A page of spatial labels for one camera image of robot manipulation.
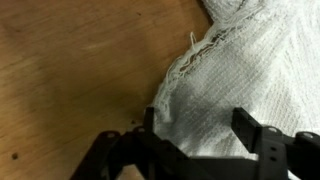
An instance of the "white towel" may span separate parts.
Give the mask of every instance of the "white towel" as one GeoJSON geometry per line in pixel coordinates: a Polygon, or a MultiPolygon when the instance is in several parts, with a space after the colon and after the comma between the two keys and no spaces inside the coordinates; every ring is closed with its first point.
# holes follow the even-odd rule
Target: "white towel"
{"type": "Polygon", "coordinates": [[[190,156],[249,156],[234,107],[288,135],[320,133],[320,1],[203,0],[214,20],[170,67],[156,134],[190,156]]]}

